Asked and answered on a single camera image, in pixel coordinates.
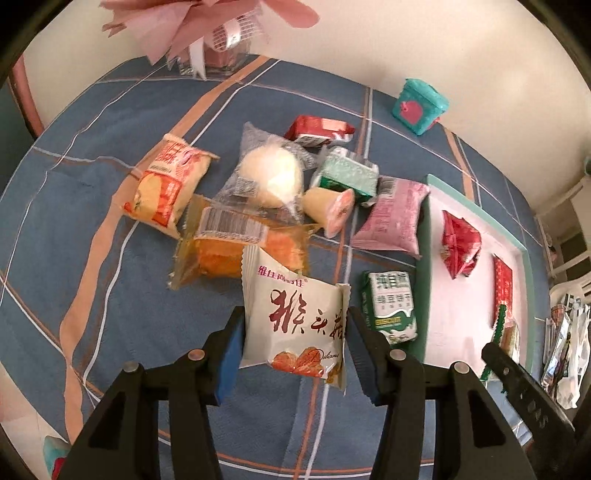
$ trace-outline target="green edge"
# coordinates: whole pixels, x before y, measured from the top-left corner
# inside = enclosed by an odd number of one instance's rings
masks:
[[[534,315],[534,276],[531,271],[531,261],[526,247],[517,240],[509,230],[502,226],[491,215],[486,213],[476,203],[469,200],[461,192],[450,187],[443,180],[436,176],[428,174],[425,178],[427,185],[438,188],[445,192],[451,198],[461,203],[468,208],[472,213],[478,215],[482,220],[495,228],[498,232],[503,234],[509,242],[511,242],[519,251],[521,251],[521,258],[523,260],[523,267],[525,271],[525,289],[527,292],[527,312],[528,312],[528,329],[527,329],[527,352],[525,355],[525,369],[531,374],[534,363],[534,347],[535,347],[535,315]],[[428,318],[431,304],[431,252],[429,245],[431,242],[431,221],[430,221],[430,201],[423,202],[423,221],[417,229],[418,244],[421,247],[423,256],[417,262],[417,271],[415,279],[415,311],[417,314],[417,329],[418,338],[414,342],[408,342],[406,350],[413,354],[420,361],[424,361],[425,348],[427,342]]]

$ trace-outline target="green and white package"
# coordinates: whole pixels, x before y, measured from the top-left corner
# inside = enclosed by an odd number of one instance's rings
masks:
[[[390,345],[414,340],[417,319],[408,273],[363,272],[362,275],[362,308],[369,328],[383,333]]]

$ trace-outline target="white bun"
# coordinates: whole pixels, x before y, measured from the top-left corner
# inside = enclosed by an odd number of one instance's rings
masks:
[[[279,145],[263,145],[249,152],[238,173],[258,184],[253,200],[265,208],[279,208],[303,192],[304,174],[300,162]]]

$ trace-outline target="teal gift box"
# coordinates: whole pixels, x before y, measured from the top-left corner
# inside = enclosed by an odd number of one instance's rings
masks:
[[[449,108],[449,101],[427,82],[407,79],[392,114],[417,135],[422,135]]]

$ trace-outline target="white snack bag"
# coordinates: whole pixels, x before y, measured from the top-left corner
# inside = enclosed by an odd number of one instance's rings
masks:
[[[257,245],[242,253],[246,340],[241,368],[268,364],[345,389],[351,287],[298,276]]]

